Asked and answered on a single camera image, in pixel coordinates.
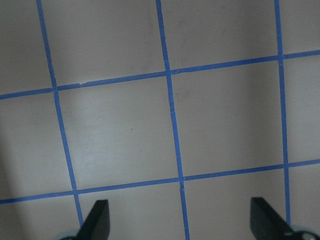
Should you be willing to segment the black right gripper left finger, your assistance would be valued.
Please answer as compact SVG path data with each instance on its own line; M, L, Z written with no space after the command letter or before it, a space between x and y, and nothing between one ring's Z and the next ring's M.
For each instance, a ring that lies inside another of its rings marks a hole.
M109 202L107 199L97 200L76 234L75 239L107 240L110 235L110 229Z

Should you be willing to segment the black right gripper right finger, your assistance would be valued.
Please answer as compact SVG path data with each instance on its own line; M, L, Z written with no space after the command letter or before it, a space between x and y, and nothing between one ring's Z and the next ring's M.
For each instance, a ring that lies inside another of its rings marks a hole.
M250 200L250 230L256 240L289 240L294 230L263 197Z

